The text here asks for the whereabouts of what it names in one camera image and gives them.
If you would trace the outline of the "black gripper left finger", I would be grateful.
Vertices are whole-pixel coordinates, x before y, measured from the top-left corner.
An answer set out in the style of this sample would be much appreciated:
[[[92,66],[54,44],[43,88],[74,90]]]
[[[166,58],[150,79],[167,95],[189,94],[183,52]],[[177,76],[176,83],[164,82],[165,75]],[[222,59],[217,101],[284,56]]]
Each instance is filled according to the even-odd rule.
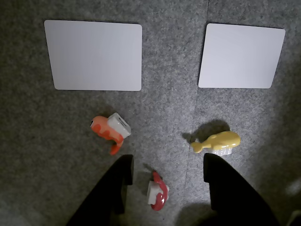
[[[125,213],[127,187],[133,184],[134,156],[119,157],[99,180],[68,226],[119,226]]]

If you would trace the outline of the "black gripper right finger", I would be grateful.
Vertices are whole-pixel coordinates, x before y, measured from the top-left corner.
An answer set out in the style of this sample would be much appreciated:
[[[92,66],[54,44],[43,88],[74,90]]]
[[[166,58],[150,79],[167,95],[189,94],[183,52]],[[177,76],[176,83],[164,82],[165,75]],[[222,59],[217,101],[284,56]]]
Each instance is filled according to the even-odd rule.
[[[204,181],[209,184],[211,208],[223,226],[278,226],[269,205],[222,157],[204,155]]]

